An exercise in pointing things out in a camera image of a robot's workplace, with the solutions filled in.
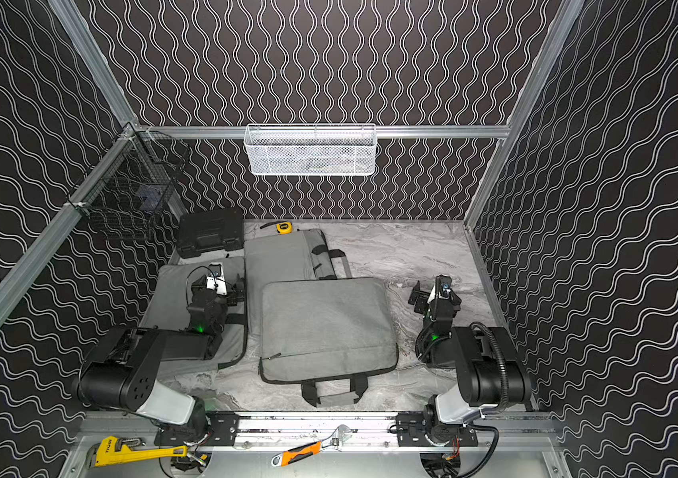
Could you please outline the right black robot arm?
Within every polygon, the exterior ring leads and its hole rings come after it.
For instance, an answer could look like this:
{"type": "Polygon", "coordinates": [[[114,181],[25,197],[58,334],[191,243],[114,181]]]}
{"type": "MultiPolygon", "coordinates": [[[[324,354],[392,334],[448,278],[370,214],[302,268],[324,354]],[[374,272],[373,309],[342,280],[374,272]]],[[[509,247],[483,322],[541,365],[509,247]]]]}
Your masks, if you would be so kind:
{"type": "Polygon", "coordinates": [[[433,370],[454,370],[456,383],[432,396],[422,412],[398,415],[401,446],[472,441],[470,428],[476,420],[513,406],[532,408],[531,380],[508,332],[480,322],[454,324],[462,300],[450,277],[436,277],[430,291],[414,285],[408,303],[422,316],[416,358],[433,370]]]}

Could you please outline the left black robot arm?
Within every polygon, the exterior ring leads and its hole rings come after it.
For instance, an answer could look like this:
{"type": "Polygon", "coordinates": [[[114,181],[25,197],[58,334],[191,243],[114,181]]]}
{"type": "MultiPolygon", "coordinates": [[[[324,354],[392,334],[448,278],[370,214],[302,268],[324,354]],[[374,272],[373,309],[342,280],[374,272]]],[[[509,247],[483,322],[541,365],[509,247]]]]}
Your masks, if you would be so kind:
{"type": "Polygon", "coordinates": [[[99,340],[74,380],[84,406],[117,410],[150,420],[159,431],[157,445],[200,445],[213,436],[201,398],[159,382],[163,362],[211,362],[221,355],[229,325],[247,339],[245,280],[229,282],[211,273],[190,286],[189,322],[181,330],[115,327],[99,340]]]}

